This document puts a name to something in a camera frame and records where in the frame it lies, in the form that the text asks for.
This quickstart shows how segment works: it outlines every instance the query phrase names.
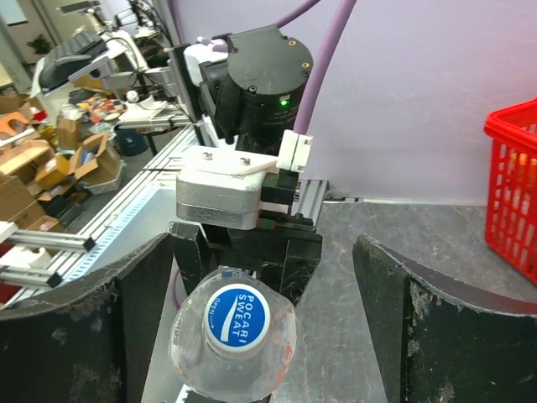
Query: gray table surface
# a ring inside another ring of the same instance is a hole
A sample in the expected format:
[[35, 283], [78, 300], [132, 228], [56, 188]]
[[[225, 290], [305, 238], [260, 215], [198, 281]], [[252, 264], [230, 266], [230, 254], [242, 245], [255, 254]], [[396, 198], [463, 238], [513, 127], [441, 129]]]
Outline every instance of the gray table surface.
[[272, 402], [386, 402], [352, 267], [361, 233], [467, 284], [537, 301], [537, 288], [485, 244], [484, 214], [478, 207], [325, 204], [322, 261], [298, 307], [305, 347]]

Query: plastic bottle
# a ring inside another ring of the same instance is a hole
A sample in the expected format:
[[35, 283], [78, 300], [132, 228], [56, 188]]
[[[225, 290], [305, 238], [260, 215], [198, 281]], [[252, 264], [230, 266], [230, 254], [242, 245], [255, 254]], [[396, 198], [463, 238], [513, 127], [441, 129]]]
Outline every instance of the plastic bottle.
[[301, 340], [289, 300], [238, 269], [210, 273], [185, 300], [169, 344], [180, 379], [214, 400], [274, 392]]

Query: red basket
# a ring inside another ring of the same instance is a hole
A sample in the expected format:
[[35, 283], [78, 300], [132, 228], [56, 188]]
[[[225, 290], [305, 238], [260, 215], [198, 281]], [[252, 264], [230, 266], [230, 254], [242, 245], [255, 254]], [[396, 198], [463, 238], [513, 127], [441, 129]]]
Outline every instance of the red basket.
[[537, 285], [537, 100], [491, 113], [485, 240]]
[[[0, 257], [4, 256], [11, 248], [11, 245], [0, 244]], [[0, 303], [5, 304], [8, 302], [15, 294], [17, 294], [18, 290], [20, 290], [20, 287], [17, 287], [16, 285], [0, 283]]]

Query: cardboard box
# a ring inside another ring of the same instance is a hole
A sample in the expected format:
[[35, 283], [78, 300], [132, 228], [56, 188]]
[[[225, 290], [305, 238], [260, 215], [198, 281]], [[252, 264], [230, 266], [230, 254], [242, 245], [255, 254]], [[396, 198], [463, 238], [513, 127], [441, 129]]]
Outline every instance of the cardboard box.
[[0, 96], [0, 115], [19, 112], [31, 123], [35, 123], [33, 122], [32, 107], [40, 111], [44, 110], [43, 105], [37, 98], [30, 98], [27, 95]]
[[28, 124], [28, 119], [19, 112], [8, 113], [0, 117], [0, 139], [7, 140], [22, 133]]
[[52, 199], [54, 199], [56, 196], [63, 196], [64, 194], [66, 194], [73, 188], [75, 184], [75, 178], [68, 178], [65, 181], [61, 182], [59, 185], [55, 186], [54, 189], [40, 193], [37, 200], [40, 202], [51, 202]]
[[73, 86], [76, 88], [97, 88], [104, 90], [104, 86], [102, 86], [101, 80], [97, 80], [96, 78], [93, 78], [89, 74], [86, 74], [85, 76], [82, 76], [81, 78], [77, 78], [73, 81]]
[[37, 183], [35, 183], [35, 180], [30, 181], [24, 187], [26, 187], [26, 189], [28, 190], [29, 194], [32, 195], [32, 197], [36, 197], [40, 195], [41, 193], [43, 193], [43, 189], [41, 189], [41, 187]]
[[47, 233], [64, 233], [61, 223], [54, 217], [42, 216], [37, 221], [32, 222], [28, 228], [32, 231], [44, 231]]
[[8, 221], [15, 222], [21, 229], [26, 229], [44, 215], [46, 215], [46, 213], [43, 208], [38, 202], [34, 201], [20, 213], [8, 219]]
[[0, 221], [8, 221], [35, 202], [17, 176], [0, 175]]
[[86, 139], [70, 159], [70, 172], [89, 186], [113, 181], [121, 166], [121, 157], [108, 142], [106, 133]]
[[35, 175], [35, 183], [45, 190], [52, 189], [67, 178], [69, 168], [67, 158], [55, 155], [53, 159], [39, 167]]
[[35, 175], [31, 165], [40, 166], [55, 153], [45, 140], [29, 140], [0, 155], [0, 173], [16, 175], [23, 183], [29, 183]]
[[61, 149], [77, 149], [82, 137], [81, 120], [58, 118], [56, 136]]

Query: bottle cap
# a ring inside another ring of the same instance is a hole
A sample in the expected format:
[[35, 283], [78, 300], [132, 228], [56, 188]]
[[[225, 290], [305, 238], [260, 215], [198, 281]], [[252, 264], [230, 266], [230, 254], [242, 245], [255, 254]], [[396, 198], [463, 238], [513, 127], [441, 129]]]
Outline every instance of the bottle cap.
[[230, 284], [207, 302], [203, 325], [211, 346], [226, 353], [256, 348], [267, 336], [270, 308], [267, 300], [250, 285]]

